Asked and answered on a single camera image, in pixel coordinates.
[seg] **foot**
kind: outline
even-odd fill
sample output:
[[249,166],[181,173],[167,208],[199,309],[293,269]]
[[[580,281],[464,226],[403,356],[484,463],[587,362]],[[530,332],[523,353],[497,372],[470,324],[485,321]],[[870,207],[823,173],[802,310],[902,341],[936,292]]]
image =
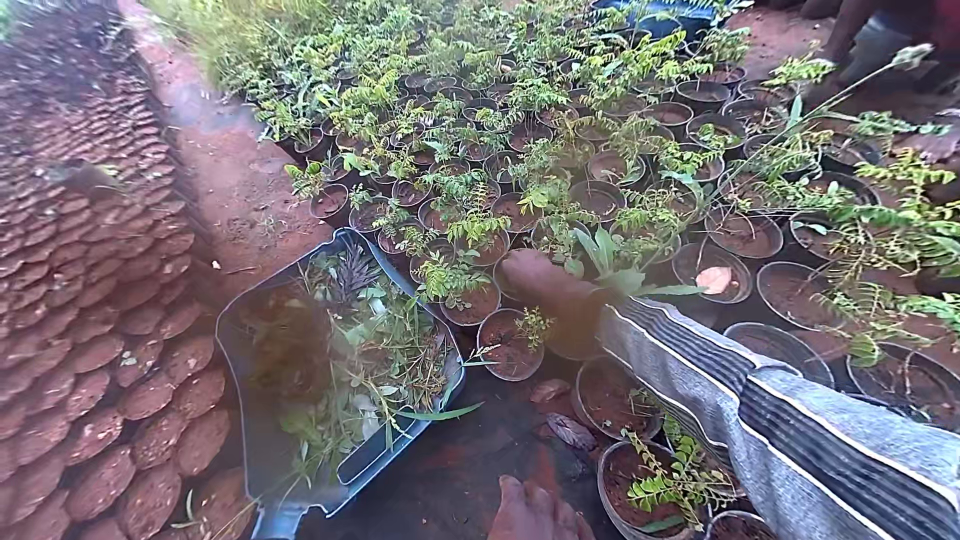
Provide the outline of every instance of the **foot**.
[[487,540],[595,540],[584,517],[532,481],[500,477],[500,509]]

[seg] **striped sleeve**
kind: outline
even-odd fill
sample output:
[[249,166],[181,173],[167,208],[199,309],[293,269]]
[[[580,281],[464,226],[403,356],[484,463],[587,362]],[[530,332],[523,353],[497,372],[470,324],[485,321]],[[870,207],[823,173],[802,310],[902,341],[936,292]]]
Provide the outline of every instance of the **striped sleeve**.
[[957,435],[805,380],[666,304],[607,306],[600,328],[781,539],[960,540]]

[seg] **fallen leaf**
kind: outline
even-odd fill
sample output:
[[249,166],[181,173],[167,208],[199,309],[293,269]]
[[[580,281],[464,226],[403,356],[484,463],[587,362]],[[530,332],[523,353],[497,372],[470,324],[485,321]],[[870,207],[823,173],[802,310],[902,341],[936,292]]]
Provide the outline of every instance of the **fallen leaf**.
[[535,404],[543,404],[569,391],[570,384],[563,379],[545,380],[534,388],[534,391],[530,394],[530,401]]
[[697,286],[706,287],[704,294],[720,294],[727,290],[733,279],[733,270],[729,266],[711,266],[697,274]]
[[597,446],[597,440],[593,438],[593,433],[590,433],[590,430],[584,428],[576,420],[567,418],[562,414],[546,413],[546,425],[560,437],[560,440],[573,448],[593,450]]

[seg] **black nursery pot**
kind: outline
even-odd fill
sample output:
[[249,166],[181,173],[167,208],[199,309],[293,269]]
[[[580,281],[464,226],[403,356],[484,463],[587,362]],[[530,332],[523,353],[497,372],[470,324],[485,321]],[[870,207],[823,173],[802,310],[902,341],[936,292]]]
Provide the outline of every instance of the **black nursery pot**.
[[[924,422],[925,418],[916,410],[920,405],[933,425],[951,431],[960,429],[960,378],[917,351],[895,343],[879,346],[884,358],[874,367],[857,367],[855,360],[847,357],[847,371],[857,390]],[[909,386],[906,377],[910,377]],[[913,396],[913,403],[907,393]]]
[[719,112],[730,99],[731,91],[726,86],[712,81],[686,81],[677,85],[681,101],[697,114]]
[[736,323],[723,334],[758,355],[790,364],[804,374],[804,379],[833,388],[833,374],[827,363],[803,341],[779,328],[762,323]]
[[700,293],[700,297],[716,304],[739,304],[754,292],[754,277],[747,266],[734,254],[712,244],[686,244],[670,264],[677,280],[684,285],[696,285],[697,275],[714,266],[731,269],[732,278],[719,294]]

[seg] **plant pot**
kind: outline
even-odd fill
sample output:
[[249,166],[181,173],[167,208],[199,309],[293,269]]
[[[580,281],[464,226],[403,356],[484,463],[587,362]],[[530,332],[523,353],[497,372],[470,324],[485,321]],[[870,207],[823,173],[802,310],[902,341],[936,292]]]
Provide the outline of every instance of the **plant pot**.
[[531,350],[527,338],[516,335],[516,321],[523,313],[516,309],[498,309],[491,313],[477,332],[477,350],[499,345],[480,355],[487,371],[498,379],[518,381],[529,379],[543,363],[543,346]]
[[491,313],[500,309],[500,289],[493,282],[484,283],[476,290],[466,291],[461,295],[470,307],[457,309],[443,304],[440,310],[451,323],[458,327],[480,326]]
[[436,231],[440,234],[446,234],[446,230],[449,229],[450,224],[441,219],[441,212],[438,209],[433,208],[433,202],[436,200],[436,198],[433,198],[423,201],[417,209],[417,219],[420,220],[420,224],[426,229]]
[[712,112],[701,114],[700,116],[695,116],[686,124],[687,138],[697,144],[703,144],[697,134],[700,132],[700,129],[707,124],[713,124],[714,131],[718,134],[736,136],[736,139],[725,147],[726,154],[724,154],[728,159],[736,158],[737,151],[743,147],[743,143],[747,140],[747,130],[743,128],[743,124],[723,114]]
[[[680,150],[682,152],[708,152],[709,148],[693,142],[685,142],[680,145]],[[709,184],[720,178],[720,175],[722,175],[726,169],[727,164],[723,161],[723,157],[717,156],[715,159],[708,161],[694,171],[693,180],[700,184]]]
[[880,152],[866,142],[840,134],[834,135],[824,147],[823,157],[820,159],[826,170],[845,175],[853,175],[860,162],[876,165],[880,162]]
[[843,325],[843,319],[811,298],[829,289],[823,276],[811,279],[813,274],[813,268],[788,261],[767,263],[756,273],[756,290],[781,324],[785,323],[781,328],[818,331]]
[[323,219],[334,229],[340,229],[347,224],[349,205],[347,204],[347,187],[343,184],[327,184],[317,195],[310,200],[310,215]]
[[507,144],[518,154],[523,154],[530,143],[541,138],[553,138],[553,132],[550,131],[550,128],[540,124],[521,124],[510,131]]
[[737,323],[723,334],[758,355],[790,364],[804,379],[833,388],[833,374],[827,363],[803,341],[779,328],[761,323]]
[[430,195],[430,191],[417,189],[414,183],[409,180],[401,180],[394,184],[394,189],[390,195],[399,201],[402,208],[414,209]]
[[614,150],[604,150],[587,161],[586,171],[588,180],[628,187],[646,178],[647,164],[638,160],[628,177],[627,161]]
[[713,71],[704,75],[697,75],[700,81],[709,81],[711,83],[720,83],[733,91],[744,79],[747,78],[747,70],[740,65],[729,63],[718,63],[713,66]]
[[720,111],[720,108],[731,96],[729,88],[710,81],[680,83],[677,85],[677,93],[682,101],[697,114]]
[[456,256],[456,250],[453,249],[453,244],[451,244],[446,238],[437,238],[431,240],[426,245],[427,253],[424,255],[414,255],[410,257],[410,279],[416,283],[423,284],[423,277],[417,273],[417,269],[420,268],[420,265],[427,260],[431,253],[438,253],[443,258],[453,259]]
[[[668,463],[673,460],[670,451],[656,443],[646,444],[647,448],[669,469]],[[680,514],[679,508],[670,512],[657,507],[656,513],[649,514],[630,505],[626,498],[627,490],[630,489],[636,474],[640,473],[642,464],[639,454],[627,441],[620,441],[610,446],[600,457],[600,463],[597,464],[597,489],[600,490],[600,502],[610,516],[613,526],[627,540],[693,540],[696,532],[687,527],[686,523],[657,533],[658,536],[640,530],[648,524]]]
[[857,389],[906,416],[945,430],[960,430],[960,378],[933,358],[895,343],[880,343],[883,358],[858,367],[848,356],[847,370]]
[[779,133],[789,119],[785,108],[748,98],[728,103],[720,113],[742,124],[747,135]]
[[750,512],[727,510],[717,514],[707,527],[704,540],[777,540],[763,518]]
[[537,221],[543,217],[542,209],[529,209],[520,206],[520,200],[523,194],[517,191],[504,193],[493,202],[493,215],[505,215],[510,218],[510,225],[507,227],[507,233],[523,234],[529,233],[537,226]]
[[793,86],[764,86],[760,79],[744,81],[737,85],[736,93],[740,97],[765,101],[770,105],[793,106],[797,89]]
[[358,233],[375,233],[379,227],[374,227],[373,222],[382,217],[387,210],[387,199],[383,195],[376,195],[369,203],[360,205],[359,209],[350,209],[349,223],[350,228]]
[[634,404],[631,390],[642,389],[619,364],[584,362],[570,392],[573,412],[586,426],[593,426],[611,439],[626,440],[620,430],[633,431],[649,441],[663,427],[663,411],[654,405]]
[[664,101],[648,107],[644,115],[660,122],[677,140],[686,136],[686,124],[693,118],[693,109],[683,103]]
[[700,293],[700,297],[717,304],[739,304],[754,292],[754,276],[736,255],[712,244],[686,244],[670,261],[673,274],[684,285],[696,285],[697,276],[714,266],[730,268],[732,278],[719,294]]
[[456,85],[456,77],[435,77],[423,85],[423,93],[433,95],[444,88],[453,88]]
[[514,177],[510,174],[510,165],[518,163],[519,158],[511,150],[501,150],[483,162],[483,168],[499,185],[501,193],[516,190]]
[[387,255],[400,255],[403,253],[402,249],[397,247],[397,244],[404,240],[403,232],[409,228],[423,229],[423,225],[420,224],[415,219],[410,219],[406,223],[402,223],[396,227],[396,234],[393,236],[387,236],[383,233],[383,230],[379,230],[376,233],[376,245],[383,250],[383,253]]
[[506,231],[500,231],[492,237],[488,237],[487,240],[488,244],[480,247],[478,244],[470,246],[465,239],[457,238],[453,242],[453,247],[456,248],[458,252],[476,250],[480,253],[479,257],[472,258],[470,261],[471,266],[493,266],[497,264],[503,256],[507,255],[507,251],[510,249],[510,237]]
[[741,258],[769,258],[783,248],[783,231],[762,214],[723,215],[712,209],[706,218],[707,233],[716,245]]
[[570,187],[569,194],[574,202],[580,203],[580,208],[598,215],[600,223],[610,223],[616,217],[616,211],[627,206],[620,188],[606,182],[580,182]]

